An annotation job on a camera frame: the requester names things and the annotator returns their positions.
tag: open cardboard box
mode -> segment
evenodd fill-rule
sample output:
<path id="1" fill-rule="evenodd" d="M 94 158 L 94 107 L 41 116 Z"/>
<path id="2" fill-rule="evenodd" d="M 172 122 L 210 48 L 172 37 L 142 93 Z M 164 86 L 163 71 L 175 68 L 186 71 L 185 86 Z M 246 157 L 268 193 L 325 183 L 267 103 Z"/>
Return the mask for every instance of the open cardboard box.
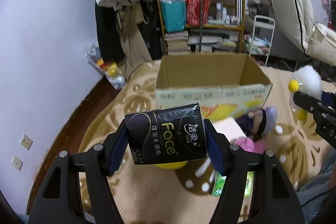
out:
<path id="1" fill-rule="evenodd" d="M 262 107 L 272 83 L 247 54 L 164 56 L 155 95 L 160 108 L 199 102 L 203 118 L 239 117 Z"/>

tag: electrical outlet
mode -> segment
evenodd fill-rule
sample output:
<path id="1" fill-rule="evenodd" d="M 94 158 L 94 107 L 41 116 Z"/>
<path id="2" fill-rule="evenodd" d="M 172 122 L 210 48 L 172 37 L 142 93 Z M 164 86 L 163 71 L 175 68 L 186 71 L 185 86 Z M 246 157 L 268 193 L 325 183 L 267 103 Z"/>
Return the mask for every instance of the electrical outlet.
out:
<path id="1" fill-rule="evenodd" d="M 32 146 L 32 143 L 33 141 L 27 135 L 24 135 L 20 141 L 20 144 L 27 150 Z"/>
<path id="2" fill-rule="evenodd" d="M 22 160 L 20 160 L 19 158 L 15 157 L 15 156 L 13 157 L 13 159 L 12 159 L 12 165 L 16 169 L 18 169 L 20 171 L 21 167 L 22 167 L 22 164 L 23 164 Z"/>

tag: box flap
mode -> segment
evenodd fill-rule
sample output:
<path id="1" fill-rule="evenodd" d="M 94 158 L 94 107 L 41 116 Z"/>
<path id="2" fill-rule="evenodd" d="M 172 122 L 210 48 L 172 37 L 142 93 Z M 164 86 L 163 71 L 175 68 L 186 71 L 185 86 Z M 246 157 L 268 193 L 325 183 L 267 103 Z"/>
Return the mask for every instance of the box flap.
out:
<path id="1" fill-rule="evenodd" d="M 167 80 L 165 56 L 162 57 L 162 60 L 161 60 L 159 73 L 157 74 L 157 79 L 156 79 L 156 87 L 158 89 L 164 89 L 164 88 L 169 87 L 168 86 L 168 80 Z"/>
<path id="2" fill-rule="evenodd" d="M 240 85 L 253 85 L 253 84 L 271 85 L 271 81 L 263 73 L 261 68 L 252 59 L 252 57 L 247 56 L 245 60 L 243 73 L 241 76 Z"/>

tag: white bottle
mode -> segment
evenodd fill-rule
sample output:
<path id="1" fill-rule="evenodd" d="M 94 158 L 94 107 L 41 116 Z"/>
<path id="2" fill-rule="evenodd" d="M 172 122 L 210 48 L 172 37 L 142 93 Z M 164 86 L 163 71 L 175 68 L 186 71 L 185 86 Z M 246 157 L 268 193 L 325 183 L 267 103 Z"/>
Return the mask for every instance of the white bottle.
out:
<path id="1" fill-rule="evenodd" d="M 223 21 L 226 20 L 226 16 L 227 16 L 226 7 L 223 7 L 223 8 L 222 8 L 222 20 L 223 20 Z"/>
<path id="2" fill-rule="evenodd" d="M 216 9 L 217 9 L 216 19 L 221 20 L 222 19 L 222 5 L 218 2 L 216 3 Z"/>
<path id="3" fill-rule="evenodd" d="M 226 24 L 226 25 L 229 25 L 229 24 L 230 24 L 230 16 L 229 16 L 229 15 L 226 16 L 225 24 Z"/>

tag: red gift bag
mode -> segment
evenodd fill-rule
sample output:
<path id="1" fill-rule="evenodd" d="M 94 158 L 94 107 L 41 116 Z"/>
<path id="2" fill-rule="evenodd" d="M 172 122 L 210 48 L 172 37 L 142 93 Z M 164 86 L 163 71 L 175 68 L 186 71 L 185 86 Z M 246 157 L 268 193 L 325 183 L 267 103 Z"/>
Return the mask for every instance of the red gift bag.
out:
<path id="1" fill-rule="evenodd" d="M 201 0 L 185 0 L 187 8 L 187 22 L 189 25 L 200 24 Z M 208 13 L 211 0 L 203 0 L 203 24 L 208 22 Z"/>

